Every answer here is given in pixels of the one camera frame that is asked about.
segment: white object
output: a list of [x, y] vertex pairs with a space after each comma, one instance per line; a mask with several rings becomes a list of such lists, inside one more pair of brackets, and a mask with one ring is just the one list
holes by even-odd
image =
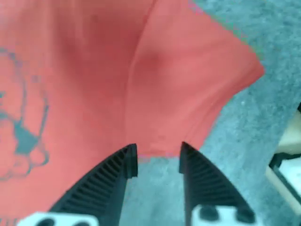
[[282, 160], [279, 171], [301, 196], [301, 158]]
[[87, 223], [87, 226], [99, 226], [95, 216], [52, 212], [36, 212], [20, 220], [17, 226], [38, 226], [41, 221], [47, 219], [52, 219], [55, 222], [55, 226], [75, 226], [83, 222]]
[[216, 206], [219, 220], [212, 222], [200, 218], [201, 206], [196, 206], [192, 211], [191, 226], [263, 226], [257, 219], [254, 224], [238, 222], [236, 220], [236, 208], [231, 206]]
[[283, 136], [278, 144], [277, 153], [300, 154], [301, 153], [301, 113], [297, 111], [290, 120]]

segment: t-shirt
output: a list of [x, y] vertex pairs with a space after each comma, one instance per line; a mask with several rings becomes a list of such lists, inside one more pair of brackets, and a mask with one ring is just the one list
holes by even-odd
[[189, 0], [5, 0], [0, 6], [0, 218], [47, 211], [110, 154], [200, 148], [264, 74]]

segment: carpet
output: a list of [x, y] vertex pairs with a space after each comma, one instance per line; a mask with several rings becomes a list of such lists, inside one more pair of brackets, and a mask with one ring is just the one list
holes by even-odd
[[[264, 176], [301, 101], [301, 3], [293, 0], [202, 0], [207, 13], [235, 27], [260, 52], [266, 74], [224, 107], [201, 148], [233, 182], [266, 226], [295, 215]], [[183, 226], [178, 159], [151, 159], [126, 190], [121, 226]]]

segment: red t-shirt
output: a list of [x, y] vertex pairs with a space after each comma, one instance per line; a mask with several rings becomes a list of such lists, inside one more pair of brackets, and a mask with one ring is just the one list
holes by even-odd
[[129, 143], [199, 148], [260, 78], [255, 53], [188, 0], [7, 0], [0, 14], [0, 218], [47, 211]]

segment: teal print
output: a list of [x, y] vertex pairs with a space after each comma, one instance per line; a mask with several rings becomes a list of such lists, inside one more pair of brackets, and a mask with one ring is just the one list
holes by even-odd
[[[14, 73], [13, 73], [13, 81], [16, 81], [19, 84], [20, 89], [22, 90], [22, 100], [21, 100], [21, 106], [20, 106], [20, 118], [14, 118], [11, 115], [9, 115], [6, 111], [2, 109], [2, 99], [5, 98], [5, 95], [9, 90], [0, 91], [0, 129], [1, 123], [4, 121], [8, 121], [13, 126], [13, 134], [15, 140], [16, 140], [16, 147], [14, 151], [15, 157], [22, 157], [25, 158], [27, 161], [26, 168], [23, 170], [23, 173], [17, 173], [15, 167], [20, 167], [20, 163], [16, 160], [14, 166], [10, 169], [6, 170], [6, 173], [4, 175], [0, 175], [0, 182], [8, 181], [12, 178], [24, 178], [30, 174], [30, 172], [36, 168], [46, 165], [49, 162], [49, 153], [45, 149], [44, 144], [42, 142], [42, 134], [45, 129], [45, 124], [47, 121], [48, 116], [48, 98], [47, 95], [42, 87], [42, 85], [38, 82], [38, 80], [34, 79], [33, 82], [37, 83], [37, 85], [40, 88], [40, 98], [43, 100], [44, 107], [43, 107], [43, 117], [40, 122], [40, 129], [37, 135], [33, 134], [27, 127], [24, 125], [24, 120], [26, 118], [26, 106], [27, 106], [27, 87], [26, 87], [26, 81], [24, 76], [22, 75], [22, 63], [21, 61], [17, 60], [16, 55], [14, 53], [9, 52], [8, 50], [4, 48], [0, 48], [0, 55], [4, 55], [8, 57], [8, 59], [13, 63], [14, 65]], [[43, 160], [39, 163], [34, 162], [31, 159], [31, 153], [33, 150], [38, 150], [40, 154], [43, 156]], [[7, 150], [0, 150], [0, 158], [1, 155], [5, 156], [5, 152]]]

